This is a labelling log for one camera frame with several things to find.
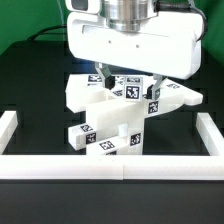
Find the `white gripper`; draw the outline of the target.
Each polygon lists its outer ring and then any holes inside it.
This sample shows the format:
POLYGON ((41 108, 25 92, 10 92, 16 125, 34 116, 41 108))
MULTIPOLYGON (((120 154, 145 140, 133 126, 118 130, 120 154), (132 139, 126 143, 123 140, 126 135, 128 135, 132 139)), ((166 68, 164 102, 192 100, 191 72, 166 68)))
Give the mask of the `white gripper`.
POLYGON ((156 0, 65 3, 70 51, 96 62, 104 88, 115 86, 108 65, 155 73, 146 98, 158 100, 165 76, 187 79, 200 67, 202 16, 192 9, 157 10, 156 0))

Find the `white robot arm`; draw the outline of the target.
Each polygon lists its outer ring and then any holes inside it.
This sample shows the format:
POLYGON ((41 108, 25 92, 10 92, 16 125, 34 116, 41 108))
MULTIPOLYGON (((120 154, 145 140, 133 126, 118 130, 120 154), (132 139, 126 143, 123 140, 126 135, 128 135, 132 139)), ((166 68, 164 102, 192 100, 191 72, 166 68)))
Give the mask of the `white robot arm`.
POLYGON ((69 48, 95 63, 112 88, 109 67, 149 72, 156 83, 147 97, 156 100, 167 77, 187 79, 200 67, 207 19, 193 0, 65 0, 69 48))

